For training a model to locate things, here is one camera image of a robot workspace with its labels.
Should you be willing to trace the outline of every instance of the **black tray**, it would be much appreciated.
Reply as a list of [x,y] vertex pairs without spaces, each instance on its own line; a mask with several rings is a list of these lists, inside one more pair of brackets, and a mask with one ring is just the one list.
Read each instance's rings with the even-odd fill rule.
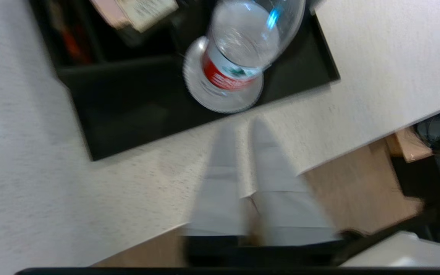
[[[30,0],[56,75],[70,89],[92,160],[226,116],[197,103],[182,79],[182,54],[206,33],[215,1],[197,1],[134,49],[87,0],[73,2],[89,35],[92,65],[72,65],[42,2]],[[308,10],[293,42],[264,73],[264,90],[255,106],[340,78],[317,17]]]

